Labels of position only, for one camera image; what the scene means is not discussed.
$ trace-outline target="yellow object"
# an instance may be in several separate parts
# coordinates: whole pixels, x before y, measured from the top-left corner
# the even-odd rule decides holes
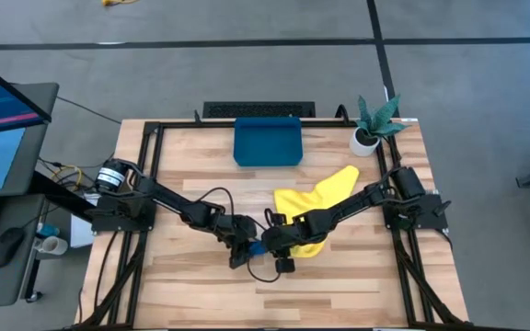
[[[359,170],[347,165],[341,171],[324,179],[314,187],[312,192],[298,192],[288,188],[278,188],[273,191],[275,208],[283,213],[289,224],[293,217],[314,209],[326,209],[347,199],[357,182]],[[292,257],[314,257],[318,254],[324,242],[318,244],[297,245],[290,248]]]
[[[101,0],[101,4],[104,6],[114,6],[114,5],[126,5],[133,4],[138,0]]]
[[[52,172],[51,179],[52,180],[60,179],[59,175],[61,175],[61,173],[64,170],[66,170],[66,169],[73,169],[76,173],[79,174],[79,177],[77,178],[77,181],[75,183],[75,187],[73,188],[73,191],[75,191],[79,187],[79,184],[81,184],[81,178],[83,177],[83,171],[81,171],[80,167],[78,167],[76,165],[64,165],[64,166],[61,166],[58,170]]]

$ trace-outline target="wooden tabletop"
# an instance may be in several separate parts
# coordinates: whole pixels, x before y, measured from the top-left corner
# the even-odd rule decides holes
[[[397,136],[402,164],[414,167],[425,188],[434,188],[420,126],[417,122],[407,124],[412,126]],[[144,120],[122,122],[115,157],[136,162],[143,126]],[[228,188],[235,199],[235,213],[265,224],[263,210],[274,208],[276,188],[310,191],[318,181],[347,165],[360,170],[353,192],[380,178],[375,154],[358,157],[351,153],[352,131],[303,128],[304,158],[299,166],[239,168],[232,154],[233,129],[168,129],[157,179],[190,200],[210,188]],[[229,208],[223,193],[214,192],[207,200]],[[467,319],[449,245],[435,231],[417,234],[427,281],[454,314]],[[82,293],[84,317],[92,312],[110,237],[100,234],[93,244]],[[120,249],[121,234],[109,252],[100,301],[115,279]],[[253,280],[244,266],[230,269],[228,256],[213,235],[191,230],[176,214],[160,209],[146,246],[134,327],[407,325],[391,234],[379,208],[341,223],[318,256],[296,259],[296,272],[284,274],[274,283]],[[273,262],[271,256],[259,257],[251,267],[260,277],[273,278]],[[422,320],[420,297],[411,278],[410,284],[417,319]],[[118,321],[125,320],[123,298],[128,298],[129,289],[127,285],[122,295]]]

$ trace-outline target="yellow cloth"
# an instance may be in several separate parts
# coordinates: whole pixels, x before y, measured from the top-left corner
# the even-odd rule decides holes
[[[287,222],[291,224],[294,222],[294,216],[314,209],[330,208],[347,199],[353,191],[358,176],[359,170],[347,165],[331,177],[318,182],[312,192],[297,192],[288,188],[275,189],[273,191],[275,208],[278,213],[285,214]],[[290,248],[290,251],[292,257],[314,257],[322,247],[324,241],[318,244],[297,245]]]

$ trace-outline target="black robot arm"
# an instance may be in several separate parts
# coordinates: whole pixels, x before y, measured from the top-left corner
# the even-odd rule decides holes
[[[388,193],[392,188],[388,182],[390,175],[396,183],[401,199],[396,199],[395,194]],[[266,211],[266,218],[274,226],[263,233],[263,246],[269,251],[279,251],[294,245],[320,243],[337,224],[359,212],[388,204],[409,211],[414,209],[415,202],[424,194],[424,188],[412,168],[395,168],[379,181],[328,209],[307,211],[294,216],[292,224],[287,223],[285,215]]]
[[[128,171],[132,171],[129,180],[131,189],[123,192]],[[237,268],[247,263],[250,254],[249,246],[257,236],[255,221],[245,215],[225,214],[225,207],[203,200],[188,200],[178,193],[147,177],[132,162],[112,159],[104,163],[96,180],[98,191],[104,196],[114,198],[122,204],[117,210],[132,213],[128,202],[138,199],[152,200],[179,215],[190,228],[214,234],[218,241],[231,249],[230,268]]]

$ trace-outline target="table leg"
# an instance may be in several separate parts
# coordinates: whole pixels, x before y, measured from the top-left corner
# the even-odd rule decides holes
[[[28,281],[20,295],[20,297],[26,300],[27,303],[36,302],[43,295],[39,291],[34,291],[34,284],[36,283],[36,276],[38,275],[39,267],[40,267],[40,260],[34,258],[34,260],[32,261],[32,265],[29,266]]]

